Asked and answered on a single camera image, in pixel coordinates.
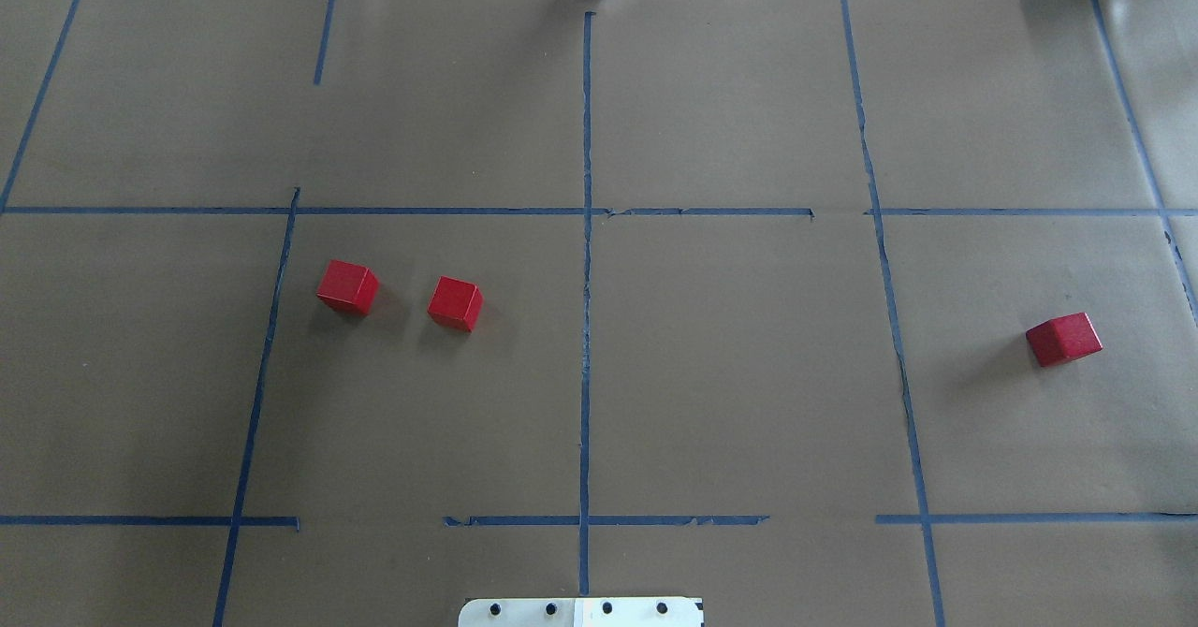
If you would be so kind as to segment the red block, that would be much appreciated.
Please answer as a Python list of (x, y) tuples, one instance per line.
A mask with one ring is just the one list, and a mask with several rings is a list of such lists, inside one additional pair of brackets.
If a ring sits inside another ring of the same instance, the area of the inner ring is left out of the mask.
[(331, 311), (365, 316), (371, 314), (379, 287), (368, 266), (331, 259), (315, 294)]
[(1103, 350), (1103, 342), (1087, 312), (1049, 320), (1027, 328), (1024, 340), (1041, 368), (1052, 368)]
[(441, 276), (426, 306), (428, 316), (444, 328), (474, 331), (485, 299), (474, 283)]

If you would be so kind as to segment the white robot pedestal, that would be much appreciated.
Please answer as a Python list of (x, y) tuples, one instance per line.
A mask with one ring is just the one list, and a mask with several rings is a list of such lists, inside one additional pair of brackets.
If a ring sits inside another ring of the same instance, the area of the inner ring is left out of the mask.
[(698, 598), (680, 596), (470, 599), (458, 626), (704, 626)]

